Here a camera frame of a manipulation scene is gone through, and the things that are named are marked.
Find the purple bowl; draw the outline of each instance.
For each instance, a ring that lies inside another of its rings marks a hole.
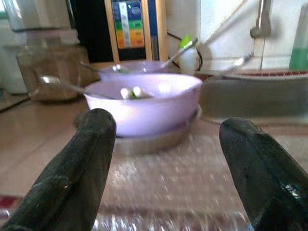
[[[151,74],[151,73],[169,73],[169,68],[161,68],[161,65],[164,62],[162,61],[130,61],[124,62],[120,65],[124,69],[130,70],[129,74]],[[120,77],[127,75],[125,73],[115,73],[112,69],[112,66],[102,69],[104,73],[100,73],[102,81],[111,80],[113,77]]]
[[[115,77],[107,82],[96,82],[86,87],[119,100],[85,95],[89,108],[109,111],[116,121],[116,133],[123,137],[151,136],[183,124],[197,110],[200,88],[182,93],[202,81],[180,74],[145,74]],[[122,100],[122,87],[140,86],[154,98]]]

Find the black cable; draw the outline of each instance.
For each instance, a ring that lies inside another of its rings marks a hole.
[[[167,35],[177,39],[177,40],[182,40],[180,37],[174,35],[174,34],[171,34],[170,32],[167,31]],[[202,65],[203,65],[203,57],[202,57],[202,54],[200,53],[200,51],[196,48],[197,50],[197,53],[198,53],[198,56],[199,56],[199,66],[197,68],[197,71],[200,71]],[[178,68],[180,67],[176,62],[172,62],[175,66],[177,66]]]

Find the kitchen counter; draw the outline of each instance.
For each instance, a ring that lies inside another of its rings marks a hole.
[[[84,99],[65,104],[27,101],[0,113],[0,195],[24,196],[69,142]],[[218,124],[196,121],[177,147],[155,154],[114,152],[105,206],[244,213],[219,139]],[[308,127],[264,126],[308,171]]]

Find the stainless steel sink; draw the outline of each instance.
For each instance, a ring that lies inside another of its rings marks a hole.
[[[258,124],[307,124],[308,79],[206,80],[202,87],[203,119],[222,122],[240,116]]]

